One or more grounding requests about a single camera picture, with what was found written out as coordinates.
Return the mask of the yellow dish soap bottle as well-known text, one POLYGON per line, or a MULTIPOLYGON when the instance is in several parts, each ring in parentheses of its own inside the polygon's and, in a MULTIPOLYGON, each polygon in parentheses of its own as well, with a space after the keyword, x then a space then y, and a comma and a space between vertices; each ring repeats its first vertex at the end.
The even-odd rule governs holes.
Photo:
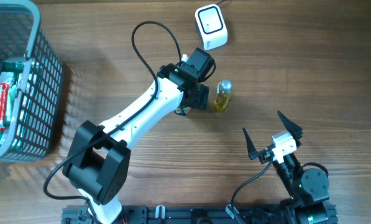
POLYGON ((227 108, 231 92, 232 82, 230 80, 222 80, 218 83, 214 101, 214 109, 216 111, 224 111, 227 108))

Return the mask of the red Nescafe coffee sachet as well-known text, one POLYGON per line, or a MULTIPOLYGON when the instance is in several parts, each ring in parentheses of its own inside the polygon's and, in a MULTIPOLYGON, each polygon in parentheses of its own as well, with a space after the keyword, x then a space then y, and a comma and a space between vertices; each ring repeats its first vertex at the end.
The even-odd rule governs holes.
POLYGON ((4 121, 7 106, 8 83, 0 83, 0 121, 4 121))

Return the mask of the mint green wipes packet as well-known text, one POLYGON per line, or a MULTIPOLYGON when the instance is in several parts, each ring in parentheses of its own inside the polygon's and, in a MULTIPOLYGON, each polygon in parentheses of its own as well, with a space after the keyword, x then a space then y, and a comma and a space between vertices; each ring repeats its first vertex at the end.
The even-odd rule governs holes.
POLYGON ((7 95, 7 106, 6 106, 6 114, 4 117, 4 121, 0 121, 0 132, 4 132, 7 129, 7 126, 11 123, 12 118, 12 110, 14 106, 15 100, 15 93, 16 93, 16 86, 15 86, 15 78, 13 72, 2 72, 0 74, 0 83, 8 83, 9 90, 7 95))

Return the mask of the green lid stock jar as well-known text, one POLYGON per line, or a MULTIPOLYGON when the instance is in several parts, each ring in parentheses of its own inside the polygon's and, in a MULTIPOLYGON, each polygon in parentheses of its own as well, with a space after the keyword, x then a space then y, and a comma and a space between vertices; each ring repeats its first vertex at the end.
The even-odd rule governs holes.
POLYGON ((192 110, 189 106, 179 106, 174 112, 180 116, 186 116, 192 110))

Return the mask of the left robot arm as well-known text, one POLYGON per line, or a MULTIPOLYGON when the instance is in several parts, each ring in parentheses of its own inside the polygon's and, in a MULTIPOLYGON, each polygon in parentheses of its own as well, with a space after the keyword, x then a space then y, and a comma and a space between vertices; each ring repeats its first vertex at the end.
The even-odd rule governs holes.
POLYGON ((150 88, 122 112, 99 125, 85 121, 76 130, 62 172, 85 197, 92 223, 113 223, 122 212, 117 193, 140 139, 181 106, 206 108, 209 87, 203 82, 215 69, 212 56, 197 48, 178 65, 160 67, 150 88))

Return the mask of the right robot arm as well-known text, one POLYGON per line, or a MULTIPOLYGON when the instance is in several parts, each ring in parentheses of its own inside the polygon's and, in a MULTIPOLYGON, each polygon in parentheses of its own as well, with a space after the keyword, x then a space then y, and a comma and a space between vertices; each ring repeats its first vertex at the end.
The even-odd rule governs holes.
POLYGON ((324 202, 329 200, 329 172, 321 164, 300 164, 295 151, 301 146, 303 128, 288 119, 281 111, 278 116, 285 130, 272 136, 271 145, 256 150, 248 132, 243 129, 248 157, 267 166, 243 185, 247 185, 274 167, 290 198, 279 205, 283 223, 325 223, 329 212, 324 202))

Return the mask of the grey plastic mesh basket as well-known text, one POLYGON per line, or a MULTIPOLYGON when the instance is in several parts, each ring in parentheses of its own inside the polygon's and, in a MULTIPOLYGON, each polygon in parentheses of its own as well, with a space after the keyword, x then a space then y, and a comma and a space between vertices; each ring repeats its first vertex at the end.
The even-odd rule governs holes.
POLYGON ((24 63, 0 162, 34 162, 52 150, 65 75, 41 20, 32 1, 0 1, 0 74, 4 62, 24 63))

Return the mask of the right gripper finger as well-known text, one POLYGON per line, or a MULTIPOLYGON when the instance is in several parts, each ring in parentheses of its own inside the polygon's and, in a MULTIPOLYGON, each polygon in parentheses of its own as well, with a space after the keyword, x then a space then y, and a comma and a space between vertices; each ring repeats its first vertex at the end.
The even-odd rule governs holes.
POLYGON ((246 140, 248 157, 250 160, 256 159, 259 157, 259 152, 256 150, 247 130, 245 128, 242 128, 242 130, 246 140))
POLYGON ((281 111, 277 111, 278 116, 286 130, 293 136, 295 140, 299 140, 303 136, 303 128, 288 119, 281 111))

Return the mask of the green 3M gloves packet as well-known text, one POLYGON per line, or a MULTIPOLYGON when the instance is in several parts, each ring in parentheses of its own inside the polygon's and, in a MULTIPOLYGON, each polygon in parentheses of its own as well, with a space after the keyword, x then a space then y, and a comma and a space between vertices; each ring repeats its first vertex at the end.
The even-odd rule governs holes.
MULTIPOLYGON (((22 72, 24 70, 24 62, 3 62, 1 72, 13 72, 15 78, 16 93, 15 99, 17 98, 17 89, 21 84, 22 72)), ((10 125, 7 126, 7 129, 4 132, 0 132, 0 147, 3 145, 7 139, 10 125)))

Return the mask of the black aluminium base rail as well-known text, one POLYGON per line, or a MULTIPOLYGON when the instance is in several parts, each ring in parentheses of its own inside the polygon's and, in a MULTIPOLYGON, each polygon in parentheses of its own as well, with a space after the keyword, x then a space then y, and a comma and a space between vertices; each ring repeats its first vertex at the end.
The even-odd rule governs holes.
MULTIPOLYGON (((224 207, 157 207, 125 206, 114 223, 237 223, 224 207)), ((338 223, 336 206, 321 204, 297 208, 291 216, 279 205, 241 207, 238 215, 242 223, 338 223)))

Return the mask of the white barcode scanner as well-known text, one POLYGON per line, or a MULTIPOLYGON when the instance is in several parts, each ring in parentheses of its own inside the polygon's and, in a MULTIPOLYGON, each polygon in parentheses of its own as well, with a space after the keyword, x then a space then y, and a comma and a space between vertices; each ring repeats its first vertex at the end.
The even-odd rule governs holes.
POLYGON ((195 11, 195 27, 205 51, 225 45, 228 31, 217 4, 210 4, 195 11))

